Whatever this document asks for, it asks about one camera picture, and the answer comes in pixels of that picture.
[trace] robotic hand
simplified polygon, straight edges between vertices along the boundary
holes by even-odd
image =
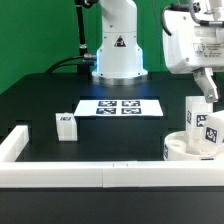
[[[211,76],[224,71],[224,0],[189,0],[162,14],[165,62],[171,73],[193,73],[205,100],[220,100]]]

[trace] black cable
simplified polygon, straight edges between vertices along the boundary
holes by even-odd
[[[61,67],[66,67],[66,66],[77,66],[77,65],[78,65],[78,64],[62,64],[62,65],[58,65],[57,67],[54,68],[54,70],[51,70],[51,72],[48,73],[48,74],[53,73],[53,71],[55,71],[56,69],[61,68]]]
[[[162,14],[161,14],[161,23],[162,23],[162,28],[163,30],[166,32],[167,35],[169,36],[172,36],[172,33],[169,31],[167,25],[166,25],[166,20],[165,20],[165,12],[166,10],[172,10],[172,6],[169,5],[169,6],[166,6],[163,11],[162,11]]]
[[[79,31],[79,53],[80,55],[84,55],[87,53],[87,46],[86,46],[86,39],[85,39],[85,29],[84,29],[84,20],[83,20],[83,13],[82,13],[82,1],[75,0],[76,5],[76,13],[77,13],[77,20],[78,20],[78,31]]]
[[[159,39],[160,47],[161,47],[161,46],[163,46],[163,41],[162,41],[162,36],[160,34],[160,26],[159,26],[159,22],[158,22],[158,18],[157,18],[155,1],[154,0],[151,0],[151,5],[152,5],[155,24],[156,24],[156,31],[157,31],[157,35],[158,35],[158,39]]]
[[[177,12],[189,12],[188,4],[171,4],[172,10]]]
[[[82,0],[82,5],[86,9],[90,9],[94,4],[98,3],[99,0]]]
[[[46,70],[45,73],[50,74],[50,73],[52,73],[52,71],[54,71],[58,66],[60,66],[60,65],[62,65],[62,64],[64,64],[64,63],[66,63],[66,62],[73,61],[73,60],[77,60],[77,59],[82,59],[82,58],[83,58],[83,56],[77,56],[77,57],[70,57],[70,58],[66,58],[66,59],[64,59],[64,60],[61,60],[61,61],[59,61],[59,62],[53,64],[50,68],[48,68],[48,69]]]

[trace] white cube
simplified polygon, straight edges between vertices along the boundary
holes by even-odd
[[[56,125],[59,141],[77,141],[77,124],[71,113],[57,113]]]
[[[208,114],[213,112],[213,104],[206,103],[204,96],[186,97],[186,132],[191,140],[201,138]]]
[[[209,114],[199,142],[202,153],[217,154],[224,143],[224,111]]]

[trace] white paper sheet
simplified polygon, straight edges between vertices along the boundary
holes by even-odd
[[[78,116],[163,116],[158,100],[80,100]]]

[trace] black sticker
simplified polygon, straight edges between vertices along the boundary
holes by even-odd
[[[124,100],[122,101],[123,107],[140,107],[140,101],[139,100]]]
[[[116,107],[117,101],[114,100],[101,100],[98,104],[99,107]]]
[[[211,141],[213,143],[216,143],[216,141],[217,141],[217,135],[218,135],[217,130],[214,130],[214,129],[209,128],[209,127],[206,128],[205,139],[207,139],[208,141]]]
[[[211,157],[211,158],[201,158],[201,160],[205,160],[206,161],[206,160],[215,160],[215,159]]]
[[[187,122],[189,124],[191,124],[191,112],[190,111],[187,112]]]
[[[72,118],[71,117],[61,117],[61,121],[70,121]]]
[[[116,114],[116,108],[97,108],[96,114],[103,114],[103,115]]]
[[[164,156],[164,158],[166,158],[166,159],[168,159],[168,147],[167,147],[167,145],[165,144],[165,146],[164,146],[164,152],[163,152],[163,156]]]
[[[117,40],[117,42],[115,43],[114,47],[126,47],[125,42],[123,40],[123,38],[120,36]]]
[[[142,114],[140,108],[122,108],[122,114]]]
[[[208,115],[197,115],[197,127],[203,127]]]

